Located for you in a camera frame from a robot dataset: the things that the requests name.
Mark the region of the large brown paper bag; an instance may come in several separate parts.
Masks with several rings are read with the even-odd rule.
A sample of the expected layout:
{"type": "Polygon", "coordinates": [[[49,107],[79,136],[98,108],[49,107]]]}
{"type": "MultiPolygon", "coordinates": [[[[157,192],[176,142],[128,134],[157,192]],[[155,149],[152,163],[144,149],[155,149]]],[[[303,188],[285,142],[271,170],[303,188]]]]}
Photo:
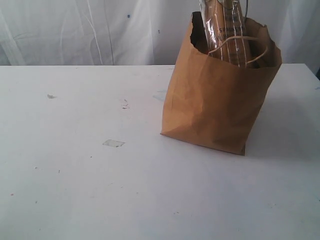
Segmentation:
{"type": "Polygon", "coordinates": [[[268,28],[248,18],[245,23],[256,68],[240,68],[207,55],[202,15],[191,15],[168,85],[161,134],[176,140],[236,155],[246,141],[282,65],[280,49],[268,28]]]}

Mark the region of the spaghetti packet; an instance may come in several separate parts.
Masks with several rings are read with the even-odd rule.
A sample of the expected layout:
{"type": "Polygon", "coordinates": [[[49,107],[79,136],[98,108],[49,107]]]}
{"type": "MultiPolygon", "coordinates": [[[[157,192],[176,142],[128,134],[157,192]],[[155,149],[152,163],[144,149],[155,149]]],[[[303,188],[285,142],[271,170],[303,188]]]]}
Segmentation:
{"type": "Polygon", "coordinates": [[[201,0],[200,11],[209,55],[237,67],[253,66],[245,21],[238,0],[201,0]]]}

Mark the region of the torn white paper scrap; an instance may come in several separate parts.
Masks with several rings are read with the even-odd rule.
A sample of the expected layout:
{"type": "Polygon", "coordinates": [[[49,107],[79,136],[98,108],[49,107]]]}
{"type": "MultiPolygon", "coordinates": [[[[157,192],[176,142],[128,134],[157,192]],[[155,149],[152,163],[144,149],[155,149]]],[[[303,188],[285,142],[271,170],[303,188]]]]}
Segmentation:
{"type": "Polygon", "coordinates": [[[121,104],[121,108],[124,110],[127,110],[130,108],[130,105],[126,99],[123,100],[123,103],[121,104]]]}

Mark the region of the clear tape patch on table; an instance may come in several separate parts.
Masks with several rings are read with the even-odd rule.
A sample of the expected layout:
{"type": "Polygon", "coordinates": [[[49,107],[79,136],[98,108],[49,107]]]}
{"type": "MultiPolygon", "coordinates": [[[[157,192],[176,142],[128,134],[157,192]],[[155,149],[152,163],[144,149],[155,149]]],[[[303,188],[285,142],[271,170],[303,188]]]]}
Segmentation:
{"type": "Polygon", "coordinates": [[[119,147],[122,147],[124,144],[125,144],[125,142],[122,142],[122,141],[108,139],[102,145],[108,146],[108,147],[113,147],[113,148],[119,148],[119,147]]]}

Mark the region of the white backdrop curtain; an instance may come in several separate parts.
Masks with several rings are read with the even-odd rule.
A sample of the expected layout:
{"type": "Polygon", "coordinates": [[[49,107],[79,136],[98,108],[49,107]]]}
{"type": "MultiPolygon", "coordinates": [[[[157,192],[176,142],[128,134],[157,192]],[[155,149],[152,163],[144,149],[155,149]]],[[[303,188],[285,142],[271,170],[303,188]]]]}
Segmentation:
{"type": "MultiPolygon", "coordinates": [[[[243,0],[268,27],[284,63],[320,68],[317,0],[243,0]]],[[[172,65],[197,0],[3,0],[0,63],[172,65]]]]}

